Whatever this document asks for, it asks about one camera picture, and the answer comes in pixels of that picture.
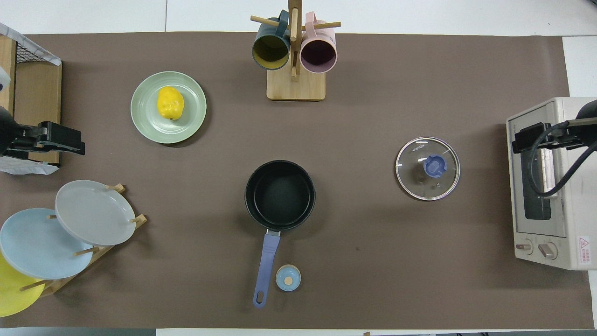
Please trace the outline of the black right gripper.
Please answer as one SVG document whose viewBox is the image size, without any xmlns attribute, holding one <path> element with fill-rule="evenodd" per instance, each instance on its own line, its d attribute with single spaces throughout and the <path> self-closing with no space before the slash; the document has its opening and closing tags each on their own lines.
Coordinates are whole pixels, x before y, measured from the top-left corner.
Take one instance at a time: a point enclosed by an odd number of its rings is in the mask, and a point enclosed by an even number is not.
<svg viewBox="0 0 597 336">
<path fill-rule="evenodd" d="M 512 141 L 512 152 L 521 154 L 524 151 L 531 150 L 536 140 L 539 140 L 538 149 L 557 149 L 564 147 L 556 138 L 559 136 L 550 135 L 554 131 L 565 130 L 569 123 L 536 123 L 525 127 L 514 134 Z"/>
</svg>

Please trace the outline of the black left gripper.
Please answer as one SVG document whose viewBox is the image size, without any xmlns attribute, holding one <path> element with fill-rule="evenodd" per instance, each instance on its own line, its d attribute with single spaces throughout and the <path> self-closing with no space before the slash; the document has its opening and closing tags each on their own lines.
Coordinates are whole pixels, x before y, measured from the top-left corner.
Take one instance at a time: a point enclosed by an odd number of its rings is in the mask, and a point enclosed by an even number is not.
<svg viewBox="0 0 597 336">
<path fill-rule="evenodd" d="M 55 151 L 85 155 L 86 145 L 83 142 L 83 134 L 79 130 L 51 121 L 43 121 L 36 126 L 34 134 L 37 152 Z"/>
</svg>

